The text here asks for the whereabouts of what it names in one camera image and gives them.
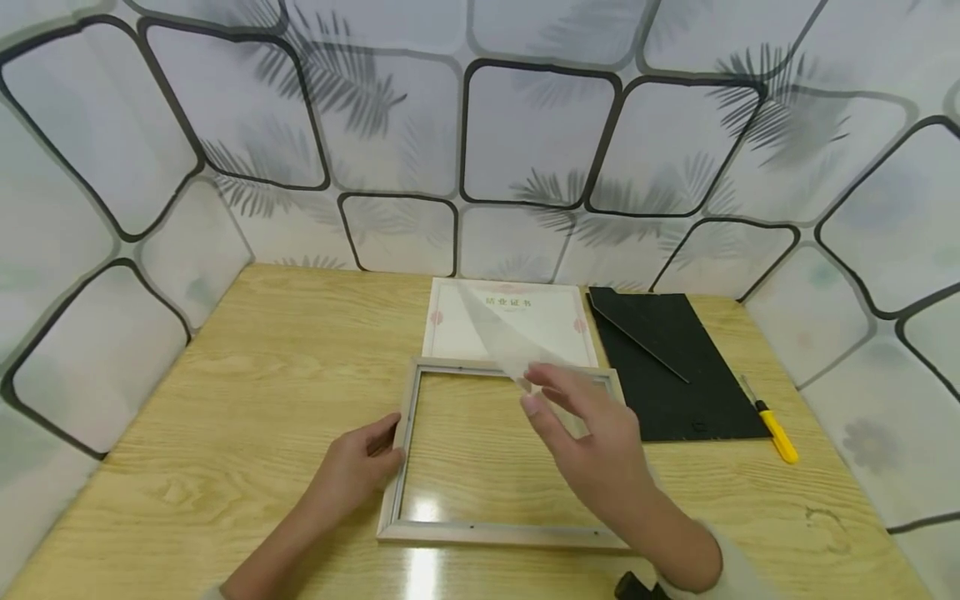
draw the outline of wooden table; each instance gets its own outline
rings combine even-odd
[[[248,268],[9,600],[193,598],[226,578],[293,505],[331,440],[397,408],[408,358],[420,353],[429,294],[425,276]],[[744,309],[732,300],[691,300],[724,358],[777,412],[801,462],[787,466],[766,441],[649,444],[666,490],[734,539],[785,597],[926,597]],[[595,329],[593,336],[605,365]],[[465,395],[445,392],[448,383],[424,387]],[[509,410],[488,413],[519,427],[516,391],[509,395]],[[430,415],[443,418],[442,405],[434,406]],[[415,443],[411,461],[431,462],[424,444],[420,451]],[[473,462],[542,467],[548,458],[528,445],[532,458]],[[470,475],[454,466],[465,460],[411,467],[437,474],[411,476],[409,506],[423,507],[444,482],[462,492]],[[577,512],[556,488],[567,504],[544,509],[544,519]],[[477,494],[460,495],[467,500],[457,510],[471,510]],[[380,545],[378,504],[318,547],[292,588],[305,598],[608,599],[625,570],[651,576],[631,556]],[[509,516],[511,502],[503,506]]]

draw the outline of empty frame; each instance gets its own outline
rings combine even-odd
[[[607,391],[623,402],[623,392],[613,369],[589,369],[577,367],[602,382]],[[610,530],[601,527],[552,527],[536,525],[512,525],[476,521],[414,521],[400,517],[400,504],[406,482],[410,445],[417,414],[417,399],[420,394],[420,376],[426,372],[485,375],[507,377],[495,363],[452,360],[444,358],[416,357],[411,361],[410,374],[400,405],[400,421],[396,425],[394,447],[402,447],[407,461],[387,486],[380,507],[380,521],[376,537],[384,541],[410,541],[416,543],[461,543],[487,545],[518,545],[553,548],[592,548],[600,550],[629,550],[629,547]],[[564,425],[576,427],[569,420]]]

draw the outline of black backing board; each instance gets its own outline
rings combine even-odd
[[[589,300],[644,442],[770,437],[686,296],[591,287]]]

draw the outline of fingers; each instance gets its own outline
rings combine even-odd
[[[554,390],[553,388],[540,388],[540,393],[546,396],[547,399],[553,402],[554,404],[557,404],[558,406],[566,410],[566,412],[570,413],[571,415],[576,415],[581,419],[583,418],[581,417],[581,415],[577,413],[577,409],[570,402],[570,398],[560,390]]]
[[[596,398],[593,379],[583,372],[565,369],[557,365],[530,363],[524,376],[531,383],[543,386],[544,394],[563,408],[583,420],[589,420]],[[546,392],[546,389],[557,393]]]
[[[403,458],[403,448],[394,448],[389,452],[370,458],[374,476],[377,479],[393,477],[400,469],[400,465],[403,464]]]
[[[400,413],[391,413],[380,420],[376,420],[359,429],[355,429],[353,434],[363,440],[368,449],[376,450],[378,446],[392,444],[394,438],[394,428],[400,421]]]
[[[573,438],[543,398],[528,394],[520,399],[520,406],[555,460],[570,451],[575,444]]]

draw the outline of wall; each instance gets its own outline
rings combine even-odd
[[[28,161],[33,143],[27,164],[65,179],[53,191],[31,180],[27,193],[72,194],[93,215],[55,210],[59,229],[39,215],[38,234],[9,225],[26,241],[0,242],[12,244],[4,261],[26,242],[30,256],[43,240],[77,244],[75,265],[54,252],[28,270],[43,292],[0,365],[5,414],[42,440],[106,451],[226,289],[244,252],[212,182],[261,262],[744,300],[931,590],[960,594],[948,544],[960,533],[955,0],[0,11],[5,109],[26,135],[0,147]],[[176,220],[171,199],[195,186],[210,212],[182,203]],[[229,250],[204,266],[209,244]],[[127,271],[83,286],[114,259]],[[106,276],[127,272],[128,284]],[[116,311],[68,317],[124,302],[143,333],[98,346],[136,364],[81,357],[91,334],[79,324]],[[111,326],[96,333],[129,325]],[[116,350],[148,337],[162,341],[150,353]],[[86,383],[59,391],[42,363],[21,367],[31,344]],[[93,369],[128,378],[99,394]],[[18,403],[21,388],[30,401]],[[100,397],[113,404],[77,408]],[[53,429],[23,409],[55,404],[70,417]]]
[[[0,7],[0,594],[252,258],[132,31],[53,8]]]

